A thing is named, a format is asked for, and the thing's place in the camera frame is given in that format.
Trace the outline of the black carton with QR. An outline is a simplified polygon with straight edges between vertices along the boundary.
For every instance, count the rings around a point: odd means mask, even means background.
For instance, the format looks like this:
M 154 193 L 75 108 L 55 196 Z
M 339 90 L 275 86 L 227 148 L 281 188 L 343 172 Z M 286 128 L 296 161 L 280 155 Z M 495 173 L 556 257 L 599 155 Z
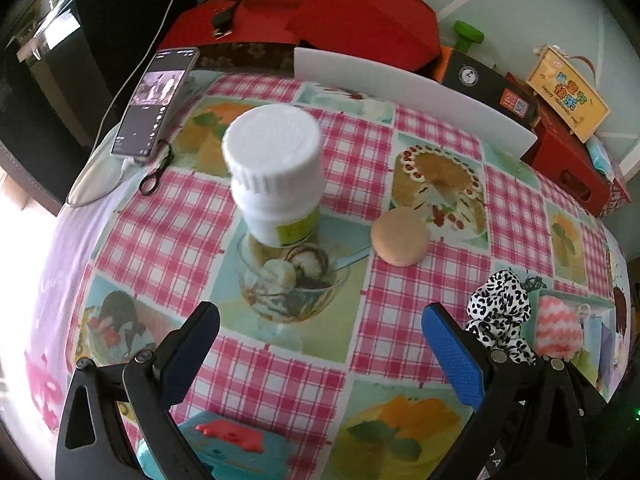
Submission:
M 515 82 L 463 52 L 442 47 L 433 78 L 525 128 L 533 125 L 537 114 L 536 99 Z

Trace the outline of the smartphone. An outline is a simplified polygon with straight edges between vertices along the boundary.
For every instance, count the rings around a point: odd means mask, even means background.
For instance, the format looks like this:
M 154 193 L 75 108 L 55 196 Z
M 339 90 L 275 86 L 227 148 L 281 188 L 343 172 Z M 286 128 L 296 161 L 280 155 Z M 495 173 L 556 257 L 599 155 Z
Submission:
M 111 155 L 146 162 L 155 153 L 172 102 L 200 56 L 197 47 L 157 51 L 115 133 Z

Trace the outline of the green dumbbell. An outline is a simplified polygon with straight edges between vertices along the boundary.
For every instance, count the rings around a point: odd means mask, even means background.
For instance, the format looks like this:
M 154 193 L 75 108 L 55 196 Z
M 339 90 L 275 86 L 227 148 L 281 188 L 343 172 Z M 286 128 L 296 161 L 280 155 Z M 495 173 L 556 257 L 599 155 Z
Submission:
M 462 53 L 468 53 L 473 44 L 481 44 L 485 39 L 480 30 L 464 21 L 454 22 L 454 32 L 457 34 L 454 50 Z

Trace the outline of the blue wet wipes pack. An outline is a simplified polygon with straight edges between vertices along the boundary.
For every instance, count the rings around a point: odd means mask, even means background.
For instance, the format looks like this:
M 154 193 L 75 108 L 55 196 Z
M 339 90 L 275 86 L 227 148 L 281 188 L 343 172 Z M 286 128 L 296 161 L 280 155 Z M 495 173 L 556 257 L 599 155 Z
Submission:
M 594 134 L 586 141 L 585 146 L 594 169 L 603 174 L 606 180 L 613 182 L 615 180 L 614 168 L 600 139 Z

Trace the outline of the teal box lid tray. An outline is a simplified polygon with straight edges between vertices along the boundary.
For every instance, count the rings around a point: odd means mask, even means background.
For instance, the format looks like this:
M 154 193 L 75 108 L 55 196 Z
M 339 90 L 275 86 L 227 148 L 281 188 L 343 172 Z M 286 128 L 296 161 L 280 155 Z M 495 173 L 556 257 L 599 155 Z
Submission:
M 572 363 L 608 400 L 623 342 L 614 304 L 551 289 L 534 290 L 528 298 L 532 316 L 521 334 L 536 355 Z

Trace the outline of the pink white striped fluffy towel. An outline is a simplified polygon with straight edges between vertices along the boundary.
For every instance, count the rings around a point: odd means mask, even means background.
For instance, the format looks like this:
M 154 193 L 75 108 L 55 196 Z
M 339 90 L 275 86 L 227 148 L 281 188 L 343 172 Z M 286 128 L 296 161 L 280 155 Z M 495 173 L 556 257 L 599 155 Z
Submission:
M 570 361 L 584 344 L 584 330 L 573 307 L 544 295 L 538 300 L 534 350 L 538 356 Z

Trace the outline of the blue face mask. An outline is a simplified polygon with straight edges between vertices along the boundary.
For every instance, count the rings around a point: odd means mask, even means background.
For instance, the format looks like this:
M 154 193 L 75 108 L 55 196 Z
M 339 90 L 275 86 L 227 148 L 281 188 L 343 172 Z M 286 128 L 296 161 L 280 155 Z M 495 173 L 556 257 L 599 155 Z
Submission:
M 610 328 L 611 310 L 580 304 L 577 314 L 582 329 L 582 346 L 575 354 L 573 364 L 595 385 L 599 380 L 601 326 L 605 324 Z

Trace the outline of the purple wipes packet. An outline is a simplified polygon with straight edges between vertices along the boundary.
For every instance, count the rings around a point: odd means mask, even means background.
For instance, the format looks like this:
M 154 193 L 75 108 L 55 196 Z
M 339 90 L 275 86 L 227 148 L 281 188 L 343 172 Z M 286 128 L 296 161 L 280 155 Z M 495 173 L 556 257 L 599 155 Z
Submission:
M 611 365 L 615 353 L 615 335 L 603 324 L 601 326 L 601 349 L 599 362 L 599 380 L 607 382 L 611 377 Z

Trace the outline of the black cabinet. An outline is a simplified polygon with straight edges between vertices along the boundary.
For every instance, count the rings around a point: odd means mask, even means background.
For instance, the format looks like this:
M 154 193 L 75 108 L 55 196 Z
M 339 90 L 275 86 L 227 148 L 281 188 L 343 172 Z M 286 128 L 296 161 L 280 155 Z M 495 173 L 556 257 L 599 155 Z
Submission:
M 58 214 L 196 0 L 1 0 L 1 167 Z

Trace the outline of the white pill bottle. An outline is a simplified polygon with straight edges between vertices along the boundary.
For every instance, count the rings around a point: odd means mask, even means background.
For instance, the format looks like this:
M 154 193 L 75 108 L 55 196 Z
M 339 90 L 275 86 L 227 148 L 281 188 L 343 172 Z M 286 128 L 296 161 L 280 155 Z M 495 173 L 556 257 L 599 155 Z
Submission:
M 269 247 L 310 237 L 326 188 L 314 116 L 293 105 L 254 107 L 235 118 L 221 147 L 248 232 Z

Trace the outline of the leopard print scrunchie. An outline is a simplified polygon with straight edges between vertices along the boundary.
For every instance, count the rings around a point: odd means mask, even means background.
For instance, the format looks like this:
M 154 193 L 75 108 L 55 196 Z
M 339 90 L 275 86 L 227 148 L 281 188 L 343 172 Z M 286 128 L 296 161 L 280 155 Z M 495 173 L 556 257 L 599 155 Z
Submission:
M 521 325 L 530 319 L 532 308 L 528 293 L 511 270 L 499 270 L 477 287 L 466 313 L 465 330 L 488 351 L 503 351 L 514 363 L 535 363 L 535 352 L 521 336 Z

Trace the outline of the large red bag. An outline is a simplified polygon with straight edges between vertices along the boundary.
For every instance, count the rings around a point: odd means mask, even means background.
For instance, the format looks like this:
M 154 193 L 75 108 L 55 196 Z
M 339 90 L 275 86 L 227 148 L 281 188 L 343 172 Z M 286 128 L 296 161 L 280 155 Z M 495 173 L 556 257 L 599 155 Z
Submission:
M 436 14 L 422 0 L 206 0 L 160 45 L 214 44 L 302 44 L 408 72 L 440 55 Z

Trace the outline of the white foam board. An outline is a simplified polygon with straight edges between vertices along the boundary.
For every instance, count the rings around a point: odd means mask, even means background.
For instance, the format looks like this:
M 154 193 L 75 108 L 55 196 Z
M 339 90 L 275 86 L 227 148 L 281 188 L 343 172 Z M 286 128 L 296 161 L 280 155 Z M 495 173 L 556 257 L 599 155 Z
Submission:
M 516 158 L 537 141 L 535 133 L 480 101 L 434 80 L 365 58 L 297 47 L 294 77 L 413 108 L 472 133 Z

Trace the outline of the beige makeup sponge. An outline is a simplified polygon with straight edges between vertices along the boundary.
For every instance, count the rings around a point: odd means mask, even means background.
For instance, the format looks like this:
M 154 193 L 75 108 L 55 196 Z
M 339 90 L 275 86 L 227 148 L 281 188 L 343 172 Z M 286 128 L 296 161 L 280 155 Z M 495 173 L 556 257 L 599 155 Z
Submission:
M 408 207 L 390 209 L 371 226 L 371 245 L 390 266 L 413 266 L 422 261 L 431 243 L 423 219 Z

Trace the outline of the teal heart toy case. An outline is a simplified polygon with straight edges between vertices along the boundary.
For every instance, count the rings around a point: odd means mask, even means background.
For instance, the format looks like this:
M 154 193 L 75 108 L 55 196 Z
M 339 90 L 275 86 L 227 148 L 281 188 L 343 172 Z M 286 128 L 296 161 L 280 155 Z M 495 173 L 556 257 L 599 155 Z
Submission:
M 177 426 L 190 446 L 189 463 L 163 471 L 152 446 L 142 441 L 137 459 L 151 479 L 286 479 L 291 447 L 285 437 L 212 412 L 199 412 Z

